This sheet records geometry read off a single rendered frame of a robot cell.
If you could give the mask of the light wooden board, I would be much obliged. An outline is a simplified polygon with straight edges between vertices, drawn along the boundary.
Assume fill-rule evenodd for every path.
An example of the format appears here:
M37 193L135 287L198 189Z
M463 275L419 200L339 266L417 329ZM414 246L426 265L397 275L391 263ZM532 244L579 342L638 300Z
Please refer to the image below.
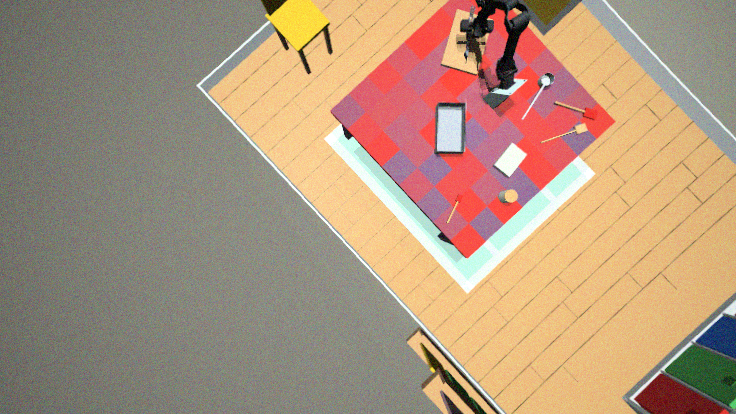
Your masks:
M470 41L468 42L469 52L468 59L465 59L467 33L460 32L460 21L461 19L468 19L469 16L470 12L456 10L441 65L476 76L489 34L478 39L472 38L472 34L470 39L468 37Z

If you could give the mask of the white cylinder with tan lid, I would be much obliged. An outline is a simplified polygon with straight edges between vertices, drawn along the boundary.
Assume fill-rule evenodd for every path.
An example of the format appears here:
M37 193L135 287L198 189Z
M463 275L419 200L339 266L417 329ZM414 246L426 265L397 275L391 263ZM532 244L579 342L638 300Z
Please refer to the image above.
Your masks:
M498 195L499 201L502 203L512 203L517 200L517 192L514 190L504 190L501 191Z

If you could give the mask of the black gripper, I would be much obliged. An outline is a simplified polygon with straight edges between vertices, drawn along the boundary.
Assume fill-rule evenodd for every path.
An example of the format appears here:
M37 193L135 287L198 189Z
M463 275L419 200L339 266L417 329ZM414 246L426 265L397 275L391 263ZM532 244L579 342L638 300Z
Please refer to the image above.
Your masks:
M474 22L469 22L469 19L461 19L461 21L460 21L460 32L461 33L465 33L466 32L467 33L466 38L469 36L469 34L471 34L471 30L473 29L472 28L473 27L473 24L475 24L477 21L478 21L478 23L480 21L481 21L480 23L484 23L484 21L487 22L487 24L485 25L485 27L488 29L488 33L487 34L491 34L491 32L494 29L494 20L487 20L488 18L486 20L482 20L479 17L479 12L478 12L478 16L474 19Z

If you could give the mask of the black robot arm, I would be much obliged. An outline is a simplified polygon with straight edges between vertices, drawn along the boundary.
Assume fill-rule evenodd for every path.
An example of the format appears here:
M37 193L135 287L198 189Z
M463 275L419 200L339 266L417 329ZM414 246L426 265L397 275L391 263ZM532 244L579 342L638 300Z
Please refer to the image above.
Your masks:
M521 3L519 0L475 0L478 8L482 8L479 12L479 17L482 20L486 20L489 16L496 13L495 9L503 10L504 26L508 33L507 43L502 58L498 59L496 64L495 73L497 80L500 81L499 89L508 90L513 87L517 82L514 82L514 73L518 71L518 68L513 59L519 36L526 30L530 21L530 12L528 7ZM518 9L521 11L516 17L508 20L509 11L512 9ZM480 21L480 20L479 20ZM480 21L481 22L481 21ZM483 38L488 33L486 29L486 21L484 23L473 24L472 38ZM510 70L511 69L511 70ZM503 74L504 73L504 74Z

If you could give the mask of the grey saucepan with long handle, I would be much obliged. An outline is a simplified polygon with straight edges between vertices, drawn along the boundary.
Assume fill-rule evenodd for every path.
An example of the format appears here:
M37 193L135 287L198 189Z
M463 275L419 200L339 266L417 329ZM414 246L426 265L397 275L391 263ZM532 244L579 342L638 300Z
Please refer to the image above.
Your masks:
M532 104L530 105L529 109L528 109L528 110L527 110L527 112L525 113L524 117L522 118L523 120L524 120L524 118L526 117L526 115L527 115L527 113L529 112L529 110L530 110L530 108L532 107L532 105L534 104L535 100L536 100L536 99L537 99L537 97L539 96L539 93L540 93L540 91L542 90L542 88L545 88L545 87L547 87L547 86L551 85L551 84L552 84L553 82L554 82L554 75L553 75L552 73L546 73L546 74L544 74L543 76L541 76L540 78L538 78L538 80L537 80L537 84L538 84L538 86L539 86L539 87L541 87L541 88L540 88L540 90L538 91L538 94L537 94L537 96L535 97L535 99L534 99L534 101L532 102Z

